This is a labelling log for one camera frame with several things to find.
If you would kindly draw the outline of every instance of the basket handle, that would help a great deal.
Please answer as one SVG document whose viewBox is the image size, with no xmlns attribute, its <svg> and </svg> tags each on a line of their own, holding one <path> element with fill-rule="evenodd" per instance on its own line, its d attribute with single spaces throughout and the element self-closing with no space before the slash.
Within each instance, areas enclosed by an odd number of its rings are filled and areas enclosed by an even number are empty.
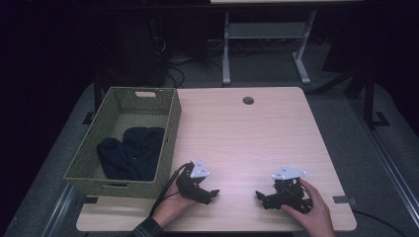
<svg viewBox="0 0 419 237">
<path fill-rule="evenodd" d="M 108 184 L 108 185 L 103 185 L 102 188 L 104 188 L 104 189 L 127 190 L 129 188 L 129 186 L 128 186 L 128 184 Z"/>
</svg>

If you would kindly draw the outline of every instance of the table leg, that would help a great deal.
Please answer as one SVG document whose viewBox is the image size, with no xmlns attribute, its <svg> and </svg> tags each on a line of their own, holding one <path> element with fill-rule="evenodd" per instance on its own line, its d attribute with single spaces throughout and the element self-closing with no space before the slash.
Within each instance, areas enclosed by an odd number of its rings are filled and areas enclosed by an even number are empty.
<svg viewBox="0 0 419 237">
<path fill-rule="evenodd" d="M 301 38 L 301 46 L 297 52 L 293 52 L 293 61 L 295 62 L 296 69 L 298 70 L 299 77 L 301 78 L 302 84 L 310 84 L 307 71 L 305 70 L 304 64 L 302 63 L 302 54 L 304 53 L 305 46 L 307 45 L 308 37 L 310 36 L 311 27 L 313 25 L 316 11 L 311 11 L 306 22 L 304 32 Z"/>
</svg>

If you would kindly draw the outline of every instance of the metal bracket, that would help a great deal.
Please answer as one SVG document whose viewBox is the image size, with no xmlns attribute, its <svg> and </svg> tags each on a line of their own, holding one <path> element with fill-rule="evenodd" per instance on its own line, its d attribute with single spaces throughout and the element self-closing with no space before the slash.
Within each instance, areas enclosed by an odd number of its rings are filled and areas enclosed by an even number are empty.
<svg viewBox="0 0 419 237">
<path fill-rule="evenodd" d="M 302 171 L 302 170 L 299 170 L 290 166 L 283 166 L 283 168 L 280 171 L 272 175 L 272 179 L 290 180 L 290 179 L 304 177 L 305 175 L 306 175 L 305 171 Z"/>
<path fill-rule="evenodd" d="M 204 165 L 203 160 L 199 159 L 191 172 L 191 178 L 202 178 L 210 175 L 210 170 Z"/>
</svg>

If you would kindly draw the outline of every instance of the grommet hole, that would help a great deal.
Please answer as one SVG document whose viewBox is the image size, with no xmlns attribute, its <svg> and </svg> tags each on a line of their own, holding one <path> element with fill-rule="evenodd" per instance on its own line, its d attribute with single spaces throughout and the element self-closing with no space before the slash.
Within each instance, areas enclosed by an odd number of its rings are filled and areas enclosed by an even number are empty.
<svg viewBox="0 0 419 237">
<path fill-rule="evenodd" d="M 252 105 L 253 103 L 255 103 L 255 100 L 251 97 L 245 97 L 243 98 L 243 103 L 246 105 Z"/>
</svg>

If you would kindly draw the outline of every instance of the black cloth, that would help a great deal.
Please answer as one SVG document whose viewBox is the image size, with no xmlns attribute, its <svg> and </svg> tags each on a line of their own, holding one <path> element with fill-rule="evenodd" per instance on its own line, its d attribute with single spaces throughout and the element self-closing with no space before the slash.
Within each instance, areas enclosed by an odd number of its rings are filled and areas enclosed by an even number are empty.
<svg viewBox="0 0 419 237">
<path fill-rule="evenodd" d="M 123 141 L 107 137 L 97 146 L 105 176 L 111 180 L 152 181 L 157 169 L 164 128 L 132 127 Z"/>
</svg>

